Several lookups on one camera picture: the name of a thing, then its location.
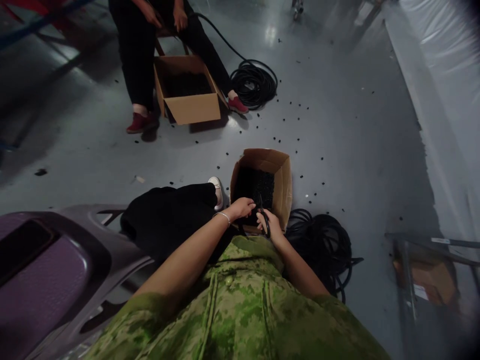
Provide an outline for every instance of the white sneaker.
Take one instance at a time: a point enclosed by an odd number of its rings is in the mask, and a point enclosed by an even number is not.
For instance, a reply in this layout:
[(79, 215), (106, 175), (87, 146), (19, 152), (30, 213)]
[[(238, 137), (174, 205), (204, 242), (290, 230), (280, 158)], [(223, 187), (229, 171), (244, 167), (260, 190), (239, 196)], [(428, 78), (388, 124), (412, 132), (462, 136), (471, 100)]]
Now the white sneaker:
[(222, 195), (222, 186), (220, 185), (220, 180), (216, 176), (212, 176), (210, 179), (208, 179), (209, 183), (212, 183), (215, 185), (215, 195), (217, 199), (220, 199), (215, 206), (215, 211), (219, 212), (224, 208), (224, 196)]

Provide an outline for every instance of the shiny floor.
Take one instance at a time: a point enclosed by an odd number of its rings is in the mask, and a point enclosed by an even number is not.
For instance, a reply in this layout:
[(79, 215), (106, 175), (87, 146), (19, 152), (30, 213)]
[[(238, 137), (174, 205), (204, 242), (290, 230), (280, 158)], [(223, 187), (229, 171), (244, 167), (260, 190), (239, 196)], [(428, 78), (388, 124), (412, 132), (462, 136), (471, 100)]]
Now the shiny floor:
[[(191, 3), (241, 54), (274, 69), (278, 96), (246, 118), (192, 127), (163, 118), (156, 139), (127, 135), (132, 110), (115, 26), (106, 2), (92, 3), (72, 15), (84, 31), (79, 43), (88, 40), (82, 51), (52, 42), (58, 34), (47, 28), (0, 53), (0, 139), (18, 146), (0, 154), (0, 214), (127, 204), (152, 187), (213, 175), (228, 184), (243, 149), (278, 149), (291, 157), (293, 207), (329, 212), (365, 258), (347, 305), (393, 359), (404, 358), (383, 234), (440, 233), (419, 125), (381, 12), (359, 14), (362, 0), (305, 0), (295, 22), (291, 0)], [(0, 16), (1, 32), (16, 26)], [(240, 59), (204, 27), (233, 71)], [(163, 47), (182, 51), (176, 41)], [(35, 176), (38, 169), (47, 174)]]

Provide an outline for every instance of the black scissors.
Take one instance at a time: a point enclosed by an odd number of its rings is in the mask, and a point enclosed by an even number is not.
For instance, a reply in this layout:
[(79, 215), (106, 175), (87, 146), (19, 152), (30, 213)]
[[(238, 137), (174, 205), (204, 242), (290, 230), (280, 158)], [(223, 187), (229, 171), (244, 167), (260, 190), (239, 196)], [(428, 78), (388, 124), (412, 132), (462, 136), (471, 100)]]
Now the black scissors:
[(266, 227), (266, 229), (262, 227), (261, 233), (265, 235), (267, 239), (270, 239), (271, 234), (270, 234), (269, 217), (267, 216), (267, 213), (264, 211), (264, 202), (262, 201), (262, 195), (260, 195), (260, 214), (262, 214), (265, 219), (265, 227)]

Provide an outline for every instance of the white wall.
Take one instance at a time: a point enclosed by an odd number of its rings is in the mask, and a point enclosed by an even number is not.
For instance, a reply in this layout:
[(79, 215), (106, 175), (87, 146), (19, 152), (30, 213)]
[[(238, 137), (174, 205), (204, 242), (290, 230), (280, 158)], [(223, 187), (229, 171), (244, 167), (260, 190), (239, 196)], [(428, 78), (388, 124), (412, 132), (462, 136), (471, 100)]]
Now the white wall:
[[(415, 107), (445, 238), (480, 241), (480, 34), (464, 0), (399, 0), (382, 6)], [(450, 251), (479, 260), (465, 248)], [(462, 312), (478, 311), (470, 270), (457, 266)]]

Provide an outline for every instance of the camouflage shirt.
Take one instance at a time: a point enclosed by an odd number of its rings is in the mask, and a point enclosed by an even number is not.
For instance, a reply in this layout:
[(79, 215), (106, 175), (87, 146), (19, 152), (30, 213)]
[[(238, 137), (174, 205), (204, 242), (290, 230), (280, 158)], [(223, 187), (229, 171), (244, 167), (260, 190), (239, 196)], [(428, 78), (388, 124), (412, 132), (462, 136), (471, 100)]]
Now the camouflage shirt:
[(176, 318), (164, 299), (130, 300), (87, 359), (388, 359), (339, 300), (310, 300), (282, 277), (263, 237), (236, 236), (191, 290)]

